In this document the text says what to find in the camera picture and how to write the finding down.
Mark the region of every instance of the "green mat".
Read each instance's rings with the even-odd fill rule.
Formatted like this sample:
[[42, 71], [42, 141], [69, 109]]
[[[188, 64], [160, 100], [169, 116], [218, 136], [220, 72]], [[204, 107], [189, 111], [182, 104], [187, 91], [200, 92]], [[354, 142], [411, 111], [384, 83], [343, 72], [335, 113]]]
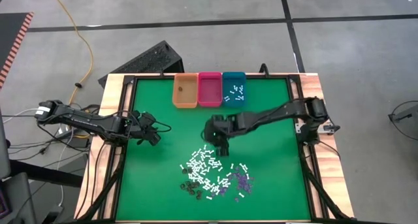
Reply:
[[119, 221], [167, 220], [307, 220], [310, 219], [297, 140], [292, 120], [264, 125], [245, 136], [230, 140], [230, 156], [221, 158], [223, 170], [206, 175], [215, 182], [229, 172], [231, 163], [245, 164], [251, 194], [237, 190], [233, 180], [225, 196], [212, 200], [209, 191], [197, 200], [180, 184], [188, 180], [180, 165], [205, 142], [201, 131], [212, 114], [262, 111], [289, 100], [284, 79], [247, 80], [246, 106], [232, 108], [177, 109], [172, 104], [173, 80], [139, 80], [134, 110], [150, 112], [172, 131], [161, 133], [160, 143], [136, 145], [130, 140], [116, 219]]

